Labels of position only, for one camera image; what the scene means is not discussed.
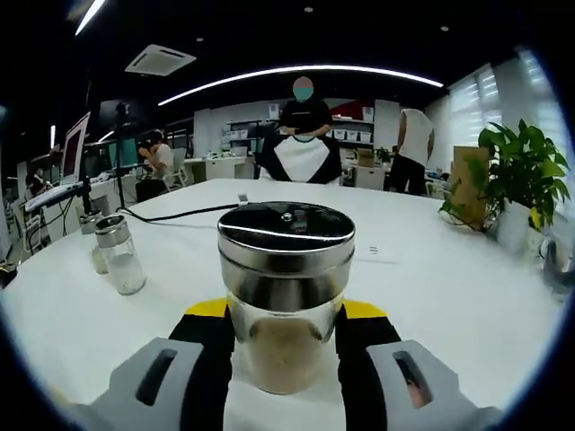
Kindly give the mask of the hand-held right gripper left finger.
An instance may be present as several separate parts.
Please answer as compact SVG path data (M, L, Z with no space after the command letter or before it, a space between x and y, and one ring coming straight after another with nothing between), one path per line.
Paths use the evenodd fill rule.
M111 373L108 389L74 406L84 430L220 430L232 377L226 299L197 303Z

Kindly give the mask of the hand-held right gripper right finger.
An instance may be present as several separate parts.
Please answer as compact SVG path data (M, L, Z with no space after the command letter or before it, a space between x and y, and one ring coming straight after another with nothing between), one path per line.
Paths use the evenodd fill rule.
M497 429L501 411L471 402L457 373L420 343L400 339L373 304L344 301L334 335L348 430Z

